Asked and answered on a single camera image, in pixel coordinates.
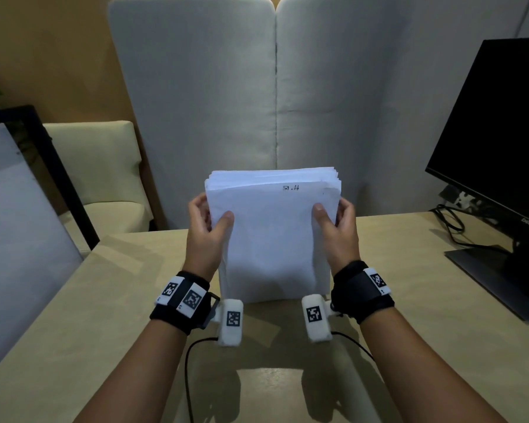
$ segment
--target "human hand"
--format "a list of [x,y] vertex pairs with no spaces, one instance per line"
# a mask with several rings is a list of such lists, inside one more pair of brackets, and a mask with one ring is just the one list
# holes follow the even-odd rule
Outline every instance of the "human hand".
[[348,200],[341,198],[335,225],[320,203],[314,205],[312,214],[322,228],[325,254],[331,266],[331,273],[335,276],[351,261],[360,259],[355,207]]
[[233,226],[233,212],[227,211],[212,229],[206,193],[188,203],[190,227],[186,239],[186,259],[182,270],[210,282],[222,259],[223,242]]

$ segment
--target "black monitor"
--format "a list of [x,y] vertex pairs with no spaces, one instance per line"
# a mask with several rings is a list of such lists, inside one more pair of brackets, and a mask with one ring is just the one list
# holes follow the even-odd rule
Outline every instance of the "black monitor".
[[517,222],[508,257],[446,255],[529,320],[529,38],[482,43],[426,171]]

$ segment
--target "person's left hand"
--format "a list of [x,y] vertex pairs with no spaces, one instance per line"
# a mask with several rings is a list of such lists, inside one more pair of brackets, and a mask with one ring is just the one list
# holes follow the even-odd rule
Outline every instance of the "person's left hand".
[[206,193],[188,203],[190,227],[186,239],[186,259],[182,270],[211,282],[222,259],[223,242],[233,226],[233,212],[227,211],[212,229]]

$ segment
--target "brown wall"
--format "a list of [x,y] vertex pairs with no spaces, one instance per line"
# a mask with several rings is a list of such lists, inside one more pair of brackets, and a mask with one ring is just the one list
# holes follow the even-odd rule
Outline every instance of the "brown wall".
[[[135,122],[108,28],[108,1],[0,0],[0,108],[32,104],[44,123]],[[147,163],[141,176],[164,228]]]

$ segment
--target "white sensor device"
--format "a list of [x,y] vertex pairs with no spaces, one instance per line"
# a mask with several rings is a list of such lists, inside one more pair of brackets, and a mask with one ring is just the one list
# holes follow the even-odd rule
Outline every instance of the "white sensor device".
[[331,300],[326,301],[319,294],[305,296],[302,299],[303,318],[306,322],[307,336],[312,343],[331,341],[331,326],[327,318],[340,315],[331,309]]
[[212,321],[219,324],[219,346],[236,347],[241,344],[243,301],[230,298],[221,300]]

